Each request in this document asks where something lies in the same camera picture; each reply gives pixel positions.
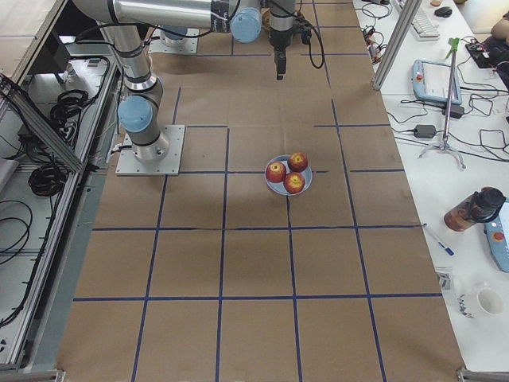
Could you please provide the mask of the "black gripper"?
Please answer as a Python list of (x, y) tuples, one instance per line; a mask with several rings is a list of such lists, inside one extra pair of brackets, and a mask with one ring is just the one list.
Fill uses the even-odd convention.
[(283, 80), (286, 74), (286, 49), (290, 46), (294, 35), (301, 38), (303, 45), (309, 45), (311, 39), (310, 28), (307, 26), (307, 20), (300, 10), (295, 11), (291, 16), (274, 14), (273, 10), (267, 10), (266, 30), (269, 33), (269, 41), (274, 50), (276, 79)]

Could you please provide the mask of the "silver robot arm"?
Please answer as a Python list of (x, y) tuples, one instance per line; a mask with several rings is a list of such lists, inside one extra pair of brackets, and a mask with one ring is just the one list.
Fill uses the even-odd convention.
[(140, 25), (181, 40), (189, 29), (200, 29), (204, 34), (230, 33), (235, 40), (250, 43), (258, 38), (262, 9), (267, 9), (278, 80), (286, 74), (286, 50), (293, 36), (310, 30), (294, 1), (77, 1), (75, 5), (97, 22), (124, 70), (129, 94), (119, 105), (118, 117), (134, 158), (143, 165), (167, 157), (171, 141), (157, 123), (163, 89), (139, 35)]
[(162, 25), (159, 31), (160, 40), (165, 45), (183, 44), (188, 39), (196, 38), (199, 32), (198, 29), (171, 25)]

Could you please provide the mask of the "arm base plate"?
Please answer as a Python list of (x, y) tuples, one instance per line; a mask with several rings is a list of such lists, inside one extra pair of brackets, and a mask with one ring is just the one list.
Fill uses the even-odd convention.
[(183, 38), (181, 40), (172, 40), (166, 38), (153, 37), (149, 53), (166, 53), (173, 55), (194, 55), (197, 51), (197, 39)]
[(185, 125), (165, 125), (158, 140), (149, 146), (137, 146), (128, 133), (123, 140), (116, 166), (119, 176), (177, 176), (185, 140)]

